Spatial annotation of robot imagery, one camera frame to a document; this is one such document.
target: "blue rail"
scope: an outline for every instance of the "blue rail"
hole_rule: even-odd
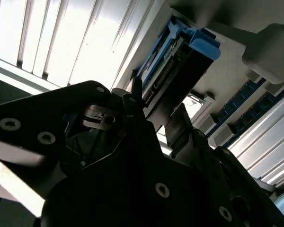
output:
[[[213,120],[217,123],[213,129],[207,133],[210,137],[218,128],[220,128],[226,120],[265,82],[261,79],[258,83],[249,80],[225,106],[213,116]]]
[[[256,121],[266,114],[275,104],[284,98],[284,90],[274,97],[266,92],[249,110],[247,110],[231,127],[236,133],[224,146],[230,146],[244,132],[246,132]]]

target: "bright light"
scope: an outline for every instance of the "bright light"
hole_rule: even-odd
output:
[[[162,153],[166,154],[166,155],[170,155],[172,150],[165,148],[165,147],[161,147]]]
[[[190,119],[194,117],[194,115],[201,109],[203,105],[198,99],[191,96],[187,96],[183,100],[183,103]]]
[[[47,80],[60,87],[67,86],[70,80],[95,0],[68,0],[65,2],[62,1],[61,10],[64,14],[60,18],[48,65],[45,68],[45,71],[48,72]]]
[[[164,126],[161,126],[160,130],[157,132],[157,137],[158,137],[159,141],[161,141],[162,143],[167,144]]]
[[[114,4],[103,1],[97,21],[86,34],[73,68],[70,84],[95,80],[110,89],[120,67],[117,52],[111,48],[122,23],[129,1]]]
[[[41,87],[44,88],[44,90],[55,90],[58,89],[59,87],[57,85],[54,85],[42,78],[39,78],[31,73],[28,73],[26,71],[23,71],[11,64],[8,64],[2,60],[0,60],[0,68],[3,70],[0,71],[0,80],[8,83],[14,87],[17,87],[23,91],[26,91],[32,95],[38,95],[42,93],[42,91],[34,88],[31,86],[29,83],[26,84],[22,81],[28,80],[29,82],[32,82],[34,84],[37,84]],[[4,71],[7,70],[10,72],[10,74],[5,75]]]
[[[164,143],[164,146],[161,146],[162,152],[164,154],[166,154],[166,155],[170,155],[172,150],[167,148],[167,140],[166,140],[166,136],[165,136],[165,128],[164,128],[164,126],[161,126],[161,128],[157,132],[157,137],[158,137],[158,140],[160,142]]]
[[[0,162],[0,185],[36,217],[40,217],[44,199]]]
[[[278,177],[280,177],[283,174],[284,174],[284,170],[282,170],[277,175],[275,175],[273,178],[271,178],[269,181],[267,181],[267,184],[271,184],[275,179],[277,179]]]
[[[0,1],[0,59],[17,65],[26,0]]]
[[[146,5],[145,2],[146,1],[139,1],[139,4],[143,3],[144,5]],[[162,17],[160,17],[160,21],[163,24],[167,23],[168,20],[170,19],[170,17],[172,16],[171,7],[169,6],[169,4],[166,1],[164,1],[164,0],[151,1],[150,10],[147,13],[147,16],[145,17],[145,20],[141,24],[141,28],[138,30],[137,36],[134,39],[134,43],[129,49],[129,53],[127,55],[125,55],[124,62],[121,65],[121,67],[118,71],[118,74],[117,74],[116,80],[113,84],[113,87],[116,87],[118,85],[118,82],[120,81],[121,77],[125,73],[125,71],[126,71],[127,67],[129,66],[133,56],[136,54],[138,47],[140,46],[143,38],[145,37],[147,31],[149,30],[153,20],[155,19],[155,17],[157,16],[157,14],[159,12],[159,10],[161,10],[163,12],[161,14]]]
[[[47,1],[32,1],[30,21],[27,24],[27,35],[24,40],[22,69],[32,72],[36,59]]]
[[[50,0],[48,3],[47,14],[46,18],[44,19],[43,30],[33,69],[33,73],[39,77],[42,77],[47,55],[52,43],[52,36],[58,17],[60,2],[60,0]]]

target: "screw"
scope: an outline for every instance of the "screw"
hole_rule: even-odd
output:
[[[104,92],[104,91],[105,91],[104,88],[102,88],[102,87],[97,87],[97,90],[98,90],[99,92]]]
[[[169,188],[163,183],[156,183],[156,191],[163,198],[169,197]]]
[[[230,155],[229,151],[226,150],[226,149],[223,149],[223,152],[224,152],[225,154],[227,154],[227,155]]]
[[[232,216],[231,216],[230,212],[225,207],[222,207],[222,206],[219,207],[219,213],[228,222],[232,221]]]
[[[198,134],[200,135],[200,136],[202,136],[202,137],[204,137],[205,135],[204,135],[204,133],[203,132],[201,132],[201,131],[198,131]]]
[[[45,144],[45,145],[49,145],[52,143],[55,143],[56,141],[56,137],[47,131],[43,131],[41,133],[38,134],[37,139],[40,143]]]
[[[0,127],[5,131],[16,131],[21,127],[21,123],[15,118],[3,118]]]

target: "black mechanical arm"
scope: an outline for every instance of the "black mechanical arm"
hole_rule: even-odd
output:
[[[164,118],[173,149],[164,155],[154,127],[159,117],[145,117],[141,82],[134,86],[132,94],[110,93],[89,81],[0,105],[0,163],[45,199],[42,227],[284,227],[284,216],[235,156],[210,149],[183,105]],[[112,152],[71,176],[58,173],[65,138],[90,128],[105,131]]]

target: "blue plastic part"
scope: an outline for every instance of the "blue plastic part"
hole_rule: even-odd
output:
[[[218,128],[220,128],[226,120],[265,82],[261,79],[258,83],[249,80],[226,104],[225,106],[213,116],[217,123],[213,129],[207,133],[210,137]]]
[[[247,110],[233,125],[235,135],[223,146],[229,147],[236,139],[246,132],[256,121],[266,114],[275,104],[284,98],[284,90],[274,97],[266,92],[249,110]]]
[[[144,87],[147,83],[148,79],[154,73],[156,66],[159,64],[160,60],[164,58],[167,50],[170,48],[172,43],[179,38],[179,34],[183,32],[188,37],[191,37],[189,43],[187,43],[192,49],[202,53],[206,57],[217,60],[218,57],[221,55],[221,51],[219,49],[220,43],[215,40],[215,35],[211,34],[209,31],[205,29],[196,29],[193,27],[188,27],[184,23],[182,23],[179,19],[172,18],[165,29],[169,29],[169,35],[166,38],[164,44],[161,46],[159,52],[156,54],[155,59],[152,61],[151,65],[148,68],[146,75],[143,76],[143,69],[148,64],[151,56],[154,53],[154,50],[162,41],[162,36],[164,31],[161,33],[161,36],[157,39],[151,53],[140,67],[137,77],[142,78],[142,86]]]

